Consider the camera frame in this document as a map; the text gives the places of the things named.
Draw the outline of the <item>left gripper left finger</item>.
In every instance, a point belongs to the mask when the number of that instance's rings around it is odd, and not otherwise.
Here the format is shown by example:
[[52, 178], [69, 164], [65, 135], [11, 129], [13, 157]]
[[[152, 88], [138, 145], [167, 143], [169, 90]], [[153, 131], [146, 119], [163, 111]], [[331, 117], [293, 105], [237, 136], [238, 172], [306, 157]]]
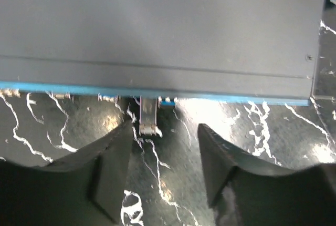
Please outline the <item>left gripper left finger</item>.
[[1, 225], [117, 225], [133, 143], [127, 120], [43, 167], [1, 161]]

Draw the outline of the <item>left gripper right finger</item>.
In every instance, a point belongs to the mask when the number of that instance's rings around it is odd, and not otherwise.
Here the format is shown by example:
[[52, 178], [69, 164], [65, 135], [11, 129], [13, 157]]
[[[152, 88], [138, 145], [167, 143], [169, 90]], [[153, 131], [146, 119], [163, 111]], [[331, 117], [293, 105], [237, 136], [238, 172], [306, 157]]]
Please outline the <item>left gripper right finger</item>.
[[284, 168], [206, 124], [198, 125], [197, 137], [216, 225], [335, 225], [335, 164]]

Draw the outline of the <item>silver SFP transceiver plug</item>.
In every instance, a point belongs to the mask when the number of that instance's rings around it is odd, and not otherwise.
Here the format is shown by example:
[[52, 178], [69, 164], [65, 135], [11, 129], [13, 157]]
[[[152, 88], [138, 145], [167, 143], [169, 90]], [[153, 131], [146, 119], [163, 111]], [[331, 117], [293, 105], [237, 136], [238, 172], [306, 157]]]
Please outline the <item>silver SFP transceiver plug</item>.
[[175, 107], [176, 105], [175, 99], [170, 97], [165, 98], [159, 97], [158, 101], [160, 107]]

